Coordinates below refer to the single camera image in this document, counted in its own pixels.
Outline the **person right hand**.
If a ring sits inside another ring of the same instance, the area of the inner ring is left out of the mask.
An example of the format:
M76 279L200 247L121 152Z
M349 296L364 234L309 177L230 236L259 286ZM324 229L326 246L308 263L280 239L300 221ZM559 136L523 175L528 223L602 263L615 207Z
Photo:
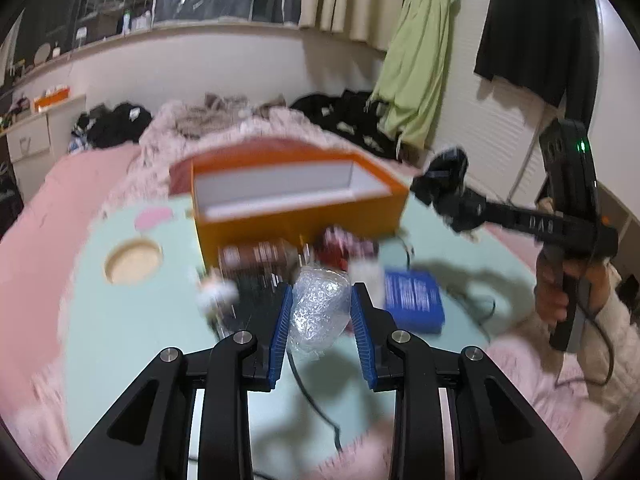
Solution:
M608 267L602 262L588 264L585 261L566 260L563 275L586 278L591 285L589 307L598 314L607 304L620 301L610 281ZM541 252L536 261L535 310L541 321L555 326L567 317L568 296L563 292L562 280L555 279L553 266Z

